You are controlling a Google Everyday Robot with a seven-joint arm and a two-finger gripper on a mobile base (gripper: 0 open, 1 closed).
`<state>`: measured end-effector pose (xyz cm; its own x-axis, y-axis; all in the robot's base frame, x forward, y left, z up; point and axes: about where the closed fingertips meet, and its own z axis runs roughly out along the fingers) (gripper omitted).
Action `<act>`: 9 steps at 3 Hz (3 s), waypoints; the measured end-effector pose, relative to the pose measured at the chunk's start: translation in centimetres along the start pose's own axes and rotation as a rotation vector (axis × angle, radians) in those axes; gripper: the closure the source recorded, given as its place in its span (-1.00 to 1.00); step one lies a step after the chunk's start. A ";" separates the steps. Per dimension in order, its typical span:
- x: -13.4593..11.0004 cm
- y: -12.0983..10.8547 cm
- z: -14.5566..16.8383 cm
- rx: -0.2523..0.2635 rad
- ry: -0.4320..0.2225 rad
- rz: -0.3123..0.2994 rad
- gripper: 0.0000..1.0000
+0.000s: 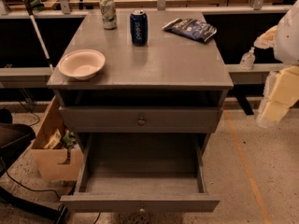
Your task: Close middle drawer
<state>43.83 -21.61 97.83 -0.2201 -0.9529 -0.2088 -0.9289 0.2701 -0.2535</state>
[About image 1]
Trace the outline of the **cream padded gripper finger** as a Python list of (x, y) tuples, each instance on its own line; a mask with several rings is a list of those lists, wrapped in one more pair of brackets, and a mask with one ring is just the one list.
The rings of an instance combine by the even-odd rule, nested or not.
[(256, 38), (253, 46), (258, 49), (269, 49), (274, 47), (274, 39), (277, 26), (273, 26), (264, 32), (262, 35)]
[(299, 66), (271, 72), (263, 90), (256, 122), (268, 128), (278, 124), (299, 101)]

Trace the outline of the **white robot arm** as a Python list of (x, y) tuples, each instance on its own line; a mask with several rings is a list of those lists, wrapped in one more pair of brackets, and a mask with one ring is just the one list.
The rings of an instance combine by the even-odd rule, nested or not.
[(263, 128), (278, 124), (299, 101), (299, 0), (279, 21), (253, 43), (255, 48), (274, 51), (285, 67), (266, 79), (257, 123)]

